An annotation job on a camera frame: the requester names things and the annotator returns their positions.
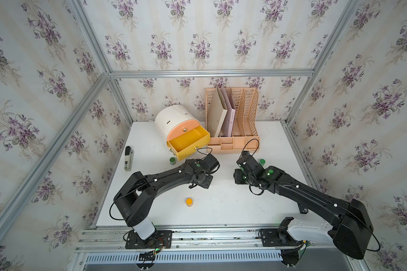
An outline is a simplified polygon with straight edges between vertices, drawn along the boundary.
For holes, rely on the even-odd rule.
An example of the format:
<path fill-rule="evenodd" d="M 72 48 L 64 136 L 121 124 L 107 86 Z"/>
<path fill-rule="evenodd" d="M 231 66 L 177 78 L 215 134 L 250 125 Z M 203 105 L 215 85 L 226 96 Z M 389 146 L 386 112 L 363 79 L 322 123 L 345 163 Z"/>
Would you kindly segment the round white drawer cabinet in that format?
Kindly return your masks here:
<path fill-rule="evenodd" d="M 172 105 L 160 111 L 155 125 L 178 160 L 184 160 L 210 141 L 210 133 L 182 105 Z"/>

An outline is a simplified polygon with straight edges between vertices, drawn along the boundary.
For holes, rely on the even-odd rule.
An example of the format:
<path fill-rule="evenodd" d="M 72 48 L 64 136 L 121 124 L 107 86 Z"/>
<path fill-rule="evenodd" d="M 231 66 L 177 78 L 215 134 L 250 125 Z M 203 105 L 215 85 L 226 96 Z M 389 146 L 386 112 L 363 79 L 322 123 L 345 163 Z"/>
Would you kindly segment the pink top drawer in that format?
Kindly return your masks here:
<path fill-rule="evenodd" d="M 169 121 L 166 125 L 167 125 L 166 141 L 171 141 L 199 127 L 200 122 L 196 119 L 188 119 L 182 122 Z"/>

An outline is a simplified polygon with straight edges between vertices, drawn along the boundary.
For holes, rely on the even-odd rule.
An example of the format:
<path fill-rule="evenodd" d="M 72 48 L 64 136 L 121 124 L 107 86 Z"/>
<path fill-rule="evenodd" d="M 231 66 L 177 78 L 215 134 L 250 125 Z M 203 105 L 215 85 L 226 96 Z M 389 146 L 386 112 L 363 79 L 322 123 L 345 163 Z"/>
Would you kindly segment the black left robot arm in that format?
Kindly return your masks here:
<path fill-rule="evenodd" d="M 143 175 L 140 171 L 135 172 L 116 193 L 111 205 L 122 217 L 112 219 L 124 221 L 145 241 L 156 232 L 148 218 L 156 197 L 182 185 L 188 185 L 190 189 L 196 186 L 208 189 L 219 167 L 217 158 L 207 154 L 201 159 L 187 159 L 180 166 L 161 173 Z"/>

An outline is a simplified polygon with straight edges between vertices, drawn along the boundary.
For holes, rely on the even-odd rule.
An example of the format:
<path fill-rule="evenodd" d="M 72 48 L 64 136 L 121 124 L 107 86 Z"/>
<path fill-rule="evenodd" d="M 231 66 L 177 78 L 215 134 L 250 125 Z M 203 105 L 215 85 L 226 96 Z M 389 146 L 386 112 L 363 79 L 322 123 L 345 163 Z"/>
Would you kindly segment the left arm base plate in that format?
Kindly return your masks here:
<path fill-rule="evenodd" d="M 130 230 L 123 236 L 126 249 L 162 249 L 171 248 L 173 231 L 156 230 L 150 237 L 143 240 L 134 231 Z"/>

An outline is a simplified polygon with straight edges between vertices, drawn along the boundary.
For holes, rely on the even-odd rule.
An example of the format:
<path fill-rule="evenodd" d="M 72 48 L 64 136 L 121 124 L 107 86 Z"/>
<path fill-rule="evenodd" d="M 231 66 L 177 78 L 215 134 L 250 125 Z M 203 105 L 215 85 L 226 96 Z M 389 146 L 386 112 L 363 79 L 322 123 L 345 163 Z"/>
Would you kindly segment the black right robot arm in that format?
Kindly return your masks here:
<path fill-rule="evenodd" d="M 252 154 L 242 151 L 234 180 L 238 185 L 257 187 L 262 192 L 284 196 L 323 221 L 286 217 L 276 229 L 259 233 L 264 246 L 298 246 L 303 241 L 334 245 L 343 254 L 362 260 L 374 238 L 374 228 L 365 205 L 357 199 L 345 201 L 307 186 L 280 168 L 263 168 Z"/>

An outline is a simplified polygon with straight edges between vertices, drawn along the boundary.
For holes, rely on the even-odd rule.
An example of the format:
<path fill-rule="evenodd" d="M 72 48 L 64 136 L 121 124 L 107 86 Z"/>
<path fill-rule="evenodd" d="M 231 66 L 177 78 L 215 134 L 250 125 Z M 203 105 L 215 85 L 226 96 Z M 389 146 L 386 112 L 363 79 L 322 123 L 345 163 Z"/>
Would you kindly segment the yellow drawer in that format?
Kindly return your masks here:
<path fill-rule="evenodd" d="M 181 161 L 194 154 L 197 149 L 206 146 L 210 141 L 210 133 L 202 126 L 185 132 L 172 140 L 167 141 L 167 147 Z"/>

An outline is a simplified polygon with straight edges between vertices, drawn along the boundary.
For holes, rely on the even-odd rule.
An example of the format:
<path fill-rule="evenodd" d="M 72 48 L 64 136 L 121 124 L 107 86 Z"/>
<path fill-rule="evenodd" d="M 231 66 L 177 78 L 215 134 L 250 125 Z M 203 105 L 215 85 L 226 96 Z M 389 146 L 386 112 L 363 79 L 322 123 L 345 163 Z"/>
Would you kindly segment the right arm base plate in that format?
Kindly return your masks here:
<path fill-rule="evenodd" d="M 258 237 L 263 247 L 301 247 L 304 242 L 293 239 L 286 230 L 277 228 L 260 229 Z"/>

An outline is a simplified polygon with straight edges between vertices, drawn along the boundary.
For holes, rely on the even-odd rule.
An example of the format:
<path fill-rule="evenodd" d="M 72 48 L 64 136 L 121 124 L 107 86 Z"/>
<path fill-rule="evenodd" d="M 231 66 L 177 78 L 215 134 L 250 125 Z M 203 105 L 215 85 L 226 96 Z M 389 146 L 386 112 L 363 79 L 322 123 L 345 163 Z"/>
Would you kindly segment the yellow paint can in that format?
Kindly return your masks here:
<path fill-rule="evenodd" d="M 189 206 L 189 207 L 191 207 L 193 205 L 192 198 L 187 198 L 185 202 L 186 202 L 186 205 Z"/>

